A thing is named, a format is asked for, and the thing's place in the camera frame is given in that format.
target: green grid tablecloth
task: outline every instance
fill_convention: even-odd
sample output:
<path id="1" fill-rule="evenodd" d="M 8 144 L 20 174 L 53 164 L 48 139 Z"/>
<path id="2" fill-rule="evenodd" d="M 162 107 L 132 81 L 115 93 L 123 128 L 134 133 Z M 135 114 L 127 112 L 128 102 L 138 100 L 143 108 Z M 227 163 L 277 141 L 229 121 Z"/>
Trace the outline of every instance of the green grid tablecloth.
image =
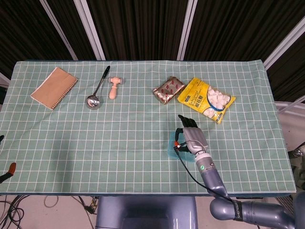
<path id="1" fill-rule="evenodd" d="M 103 84 L 99 110 L 84 105 L 107 65 L 124 79 L 110 100 Z M 60 67 L 79 78 L 49 110 L 30 94 Z M 152 89 L 169 76 L 208 82 L 236 101 L 220 125 L 172 99 L 160 104 Z M 0 113 L 0 172 L 17 162 L 0 193 L 205 194 L 179 161 L 168 158 L 177 117 L 193 118 L 231 194 L 295 192 L 285 142 L 261 61 L 251 62 L 18 62 Z M 194 163 L 189 170 L 201 181 Z"/>

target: brown notebook cover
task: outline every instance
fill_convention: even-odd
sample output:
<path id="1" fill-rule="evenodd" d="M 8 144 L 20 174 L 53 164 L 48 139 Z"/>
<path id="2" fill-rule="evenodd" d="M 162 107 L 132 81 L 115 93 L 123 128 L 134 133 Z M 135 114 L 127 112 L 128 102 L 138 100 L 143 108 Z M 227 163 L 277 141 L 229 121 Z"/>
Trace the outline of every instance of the brown notebook cover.
<path id="1" fill-rule="evenodd" d="M 53 110 L 77 81 L 77 78 L 56 67 L 31 97 Z"/>

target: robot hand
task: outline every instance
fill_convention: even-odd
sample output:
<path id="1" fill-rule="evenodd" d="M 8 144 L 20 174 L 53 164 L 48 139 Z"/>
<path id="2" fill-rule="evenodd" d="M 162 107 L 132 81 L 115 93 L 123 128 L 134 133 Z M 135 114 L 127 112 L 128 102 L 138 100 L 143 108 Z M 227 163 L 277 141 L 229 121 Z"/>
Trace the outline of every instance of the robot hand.
<path id="1" fill-rule="evenodd" d="M 191 154 L 198 156 L 200 154 L 206 153 L 206 149 L 208 144 L 203 135 L 203 132 L 200 128 L 198 128 L 196 122 L 191 118 L 183 117 L 182 115 L 178 115 L 181 119 L 184 128 L 177 128 L 175 134 L 175 145 L 179 151 L 190 152 Z M 178 138 L 179 134 L 183 133 L 185 138 L 185 143 L 179 144 Z"/>

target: robotic arm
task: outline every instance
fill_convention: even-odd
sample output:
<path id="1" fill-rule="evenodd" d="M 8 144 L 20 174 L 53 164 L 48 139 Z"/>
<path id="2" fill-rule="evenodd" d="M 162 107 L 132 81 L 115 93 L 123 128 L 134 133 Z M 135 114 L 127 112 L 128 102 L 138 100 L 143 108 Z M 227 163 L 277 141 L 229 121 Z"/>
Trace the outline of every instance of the robotic arm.
<path id="1" fill-rule="evenodd" d="M 195 155 L 197 168 L 207 187 L 208 193 L 215 197 L 210 204 L 210 212 L 216 219 L 233 219 L 274 229 L 304 228 L 305 218 L 302 216 L 302 213 L 305 210 L 305 192 L 297 196 L 297 201 L 294 202 L 295 219 L 281 205 L 254 201 L 241 202 L 230 199 L 211 155 L 206 152 L 208 144 L 202 130 L 198 128 L 193 119 L 185 118 L 182 115 L 179 115 L 179 118 L 184 128 L 176 130 L 174 150 L 179 158 L 179 151 L 189 151 Z M 178 143 L 180 133 L 183 133 L 185 143 Z"/>

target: bag of marshmallows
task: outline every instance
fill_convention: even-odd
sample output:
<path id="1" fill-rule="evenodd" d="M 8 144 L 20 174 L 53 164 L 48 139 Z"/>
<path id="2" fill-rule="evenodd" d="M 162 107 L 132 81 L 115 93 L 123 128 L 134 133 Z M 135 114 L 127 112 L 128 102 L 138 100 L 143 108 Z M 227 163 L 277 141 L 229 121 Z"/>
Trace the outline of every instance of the bag of marshmallows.
<path id="1" fill-rule="evenodd" d="M 224 94 L 198 78 L 193 78 L 178 97 L 178 101 L 221 123 L 226 109 L 235 97 Z"/>

